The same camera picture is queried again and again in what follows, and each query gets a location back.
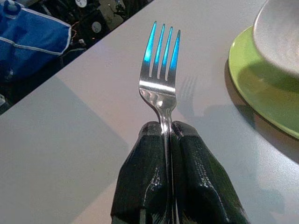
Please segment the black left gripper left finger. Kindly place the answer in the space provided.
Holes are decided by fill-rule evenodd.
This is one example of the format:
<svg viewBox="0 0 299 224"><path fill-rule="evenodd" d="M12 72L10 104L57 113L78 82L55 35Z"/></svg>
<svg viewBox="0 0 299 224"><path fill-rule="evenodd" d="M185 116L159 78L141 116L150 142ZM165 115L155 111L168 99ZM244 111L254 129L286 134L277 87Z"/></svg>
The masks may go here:
<svg viewBox="0 0 299 224"><path fill-rule="evenodd" d="M164 139L156 121L143 125L123 163L114 193L113 224L163 224L167 179Z"/></svg>

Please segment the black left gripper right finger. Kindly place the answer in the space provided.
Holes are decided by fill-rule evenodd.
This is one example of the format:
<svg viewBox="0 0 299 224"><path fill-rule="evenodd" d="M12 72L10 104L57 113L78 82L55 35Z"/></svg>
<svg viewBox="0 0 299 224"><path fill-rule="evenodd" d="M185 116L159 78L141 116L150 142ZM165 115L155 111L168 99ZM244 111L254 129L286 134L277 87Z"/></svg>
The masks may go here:
<svg viewBox="0 0 299 224"><path fill-rule="evenodd" d="M181 224L248 224L224 167L197 130L172 123L171 147L178 219Z"/></svg>

